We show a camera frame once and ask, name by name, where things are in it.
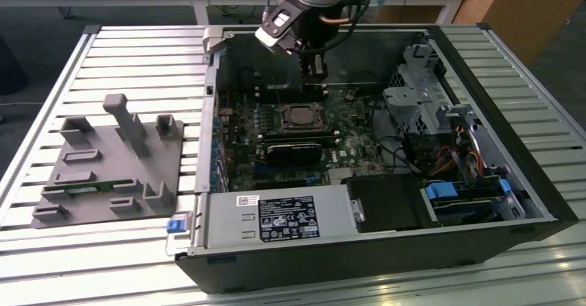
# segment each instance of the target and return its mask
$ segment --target white label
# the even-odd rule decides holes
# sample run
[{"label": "white label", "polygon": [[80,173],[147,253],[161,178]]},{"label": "white label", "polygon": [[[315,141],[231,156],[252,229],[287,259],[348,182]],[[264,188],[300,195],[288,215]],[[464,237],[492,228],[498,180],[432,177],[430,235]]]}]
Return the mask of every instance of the white label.
[{"label": "white label", "polygon": [[240,195],[236,197],[236,207],[257,205],[257,195]]},{"label": "white label", "polygon": [[317,230],[317,226],[299,227],[299,232],[315,232],[316,230]]}]

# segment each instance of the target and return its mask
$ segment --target barcode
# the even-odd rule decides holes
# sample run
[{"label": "barcode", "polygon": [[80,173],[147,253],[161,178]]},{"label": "barcode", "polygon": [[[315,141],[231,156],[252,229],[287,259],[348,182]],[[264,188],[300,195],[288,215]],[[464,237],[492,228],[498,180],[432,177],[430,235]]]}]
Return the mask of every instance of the barcode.
[{"label": "barcode", "polygon": [[237,207],[247,207],[249,205],[257,205],[257,195],[243,195],[236,197]]}]

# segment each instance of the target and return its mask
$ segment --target wooden cabinet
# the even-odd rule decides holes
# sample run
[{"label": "wooden cabinet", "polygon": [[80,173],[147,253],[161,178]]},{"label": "wooden cabinet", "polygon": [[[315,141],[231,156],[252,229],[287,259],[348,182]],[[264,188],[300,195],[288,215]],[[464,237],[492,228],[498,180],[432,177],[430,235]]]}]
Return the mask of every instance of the wooden cabinet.
[{"label": "wooden cabinet", "polygon": [[531,64],[582,0],[464,0],[454,23],[487,23]]}]

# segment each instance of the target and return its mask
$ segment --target motherboard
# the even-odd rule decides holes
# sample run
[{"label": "motherboard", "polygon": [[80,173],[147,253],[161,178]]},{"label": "motherboard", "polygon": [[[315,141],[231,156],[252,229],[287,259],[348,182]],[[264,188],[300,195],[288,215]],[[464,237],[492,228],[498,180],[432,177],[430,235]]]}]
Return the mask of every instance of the motherboard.
[{"label": "motherboard", "polygon": [[264,93],[271,95],[264,101],[259,93],[225,95],[220,116],[231,191],[337,185],[385,171],[369,129],[371,98],[357,88],[324,87],[319,102],[281,102],[289,98],[279,86]]}]

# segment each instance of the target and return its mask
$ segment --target table leg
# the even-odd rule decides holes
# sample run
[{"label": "table leg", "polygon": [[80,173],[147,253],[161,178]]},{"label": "table leg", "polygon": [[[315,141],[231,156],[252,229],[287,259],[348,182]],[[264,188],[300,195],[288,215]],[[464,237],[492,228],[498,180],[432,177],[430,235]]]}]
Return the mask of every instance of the table leg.
[{"label": "table leg", "polygon": [[196,24],[209,25],[208,0],[193,0],[191,2],[191,6],[193,7]]},{"label": "table leg", "polygon": [[448,0],[438,15],[436,24],[448,24],[454,21],[462,0]]},{"label": "table leg", "polygon": [[57,6],[57,10],[64,19],[70,19],[73,17],[70,6]]}]

